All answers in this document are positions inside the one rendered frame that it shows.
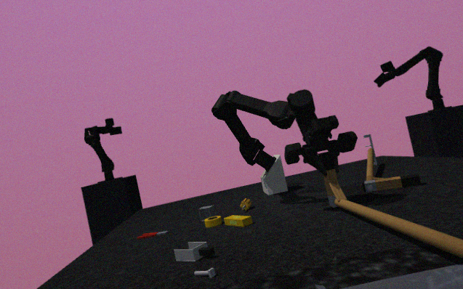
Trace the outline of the long wooden-handled scraper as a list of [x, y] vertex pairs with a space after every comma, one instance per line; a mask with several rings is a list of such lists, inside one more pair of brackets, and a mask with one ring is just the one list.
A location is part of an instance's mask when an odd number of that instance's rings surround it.
[[460, 238], [444, 234], [444, 232], [439, 232], [434, 229], [426, 228], [425, 226], [403, 220], [396, 216], [375, 211], [373, 208], [347, 200], [345, 194], [339, 187], [331, 152], [323, 152], [318, 155], [327, 171], [327, 176], [323, 174], [323, 177], [331, 209], [337, 210], [343, 208], [361, 215], [366, 219], [387, 226], [390, 229], [409, 235], [409, 237], [421, 240], [428, 245], [440, 248], [442, 251], [446, 251], [463, 258], [463, 240], [460, 240]]

